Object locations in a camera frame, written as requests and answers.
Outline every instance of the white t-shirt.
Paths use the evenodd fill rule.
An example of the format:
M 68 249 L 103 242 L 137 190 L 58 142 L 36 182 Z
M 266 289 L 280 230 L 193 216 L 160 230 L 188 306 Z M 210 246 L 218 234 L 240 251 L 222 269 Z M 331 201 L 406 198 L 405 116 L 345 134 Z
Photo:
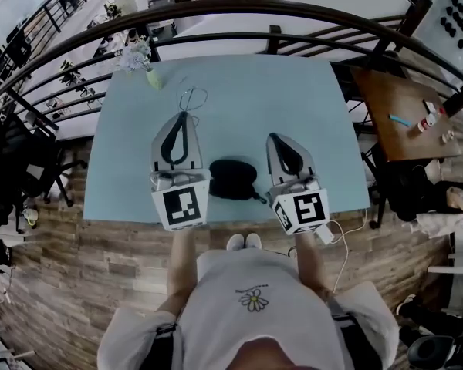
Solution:
M 295 365 L 319 370 L 353 370 L 339 329 L 324 302 L 299 281 L 293 259 L 268 251 L 209 251 L 198 259 L 202 276 L 178 324 L 184 370 L 223 370 L 247 341 L 275 339 Z M 383 359 L 393 363 L 398 327 L 371 283 L 336 300 L 359 314 L 359 323 Z M 99 370 L 140 370 L 149 331 L 175 322 L 159 311 L 142 318 L 119 308 L 98 351 Z
M 295 365 L 345 369 L 335 322 L 302 285 L 292 259 L 248 249 L 226 253 L 199 281 L 178 324 L 184 370 L 225 369 L 240 347 L 274 338 Z

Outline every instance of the brown desk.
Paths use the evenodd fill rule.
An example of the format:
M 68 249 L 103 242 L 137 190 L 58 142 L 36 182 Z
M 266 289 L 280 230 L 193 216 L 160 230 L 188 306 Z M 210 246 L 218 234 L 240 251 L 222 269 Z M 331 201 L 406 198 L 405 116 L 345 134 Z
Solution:
M 423 101 L 433 103 L 436 109 L 442 107 L 435 90 L 384 72 L 352 69 L 352 73 L 387 161 L 438 159 L 461 154 L 456 139 L 446 144 L 441 141 L 441 135 L 452 129 L 447 116 L 441 116 L 434 126 L 414 135 L 414 126 L 428 114 Z M 407 120 L 412 126 L 394 122 L 389 114 Z

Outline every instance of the human arm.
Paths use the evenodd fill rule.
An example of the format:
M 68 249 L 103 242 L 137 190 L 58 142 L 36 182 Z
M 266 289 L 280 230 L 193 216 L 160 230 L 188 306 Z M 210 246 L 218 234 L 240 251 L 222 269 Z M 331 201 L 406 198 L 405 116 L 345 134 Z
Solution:
M 198 282 L 195 239 L 191 229 L 177 230 L 173 236 L 167 273 L 167 300 L 157 311 L 178 317 Z
M 333 293 L 326 287 L 324 263 L 317 249 L 314 234 L 311 232 L 296 234 L 295 244 L 300 281 L 321 299 L 327 301 Z

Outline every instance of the flower vase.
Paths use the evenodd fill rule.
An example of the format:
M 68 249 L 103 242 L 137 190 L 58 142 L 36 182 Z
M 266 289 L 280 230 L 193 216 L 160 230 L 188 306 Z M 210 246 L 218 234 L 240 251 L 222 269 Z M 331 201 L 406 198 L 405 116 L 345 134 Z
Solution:
M 163 88 L 163 83 L 161 82 L 160 76 L 156 73 L 155 69 L 148 69 L 146 71 L 146 77 L 150 85 L 156 90 L 161 90 Z

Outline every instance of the floor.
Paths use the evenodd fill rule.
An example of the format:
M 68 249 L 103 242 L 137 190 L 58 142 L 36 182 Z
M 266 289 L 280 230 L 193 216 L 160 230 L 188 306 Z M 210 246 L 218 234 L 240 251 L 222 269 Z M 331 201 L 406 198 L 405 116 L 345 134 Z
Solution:
M 463 134 L 458 135 L 463 150 Z M 90 144 L 73 145 L 74 157 L 88 160 Z M 446 161 L 442 172 L 447 179 L 463 179 L 463 156 Z M 17 352 L 35 350 L 27 362 L 37 370 L 94 370 L 97 346 L 115 308 L 126 305 L 147 313 L 165 299 L 170 234 L 149 224 L 83 220 L 85 186 L 86 171 L 76 170 L 69 182 L 76 202 L 72 208 L 63 201 L 38 201 L 38 236 L 14 248 L 11 303 L 0 304 L 0 325 L 7 330 L 0 335 Z M 363 221 L 361 211 L 332 217 L 345 231 Z M 430 279 L 426 270 L 446 264 L 448 239 L 411 234 L 390 211 L 384 218 L 379 230 L 367 226 L 347 236 L 350 258 L 339 290 L 372 280 L 390 308 L 415 291 L 423 291 L 428 302 L 445 305 L 440 302 L 443 281 Z M 201 229 L 198 251 L 222 247 L 232 233 L 250 231 L 262 236 L 266 249 L 286 254 L 292 246 L 292 239 L 272 220 Z M 332 286 L 345 249 L 343 244 L 319 245 Z M 405 350 L 393 368 L 408 368 Z

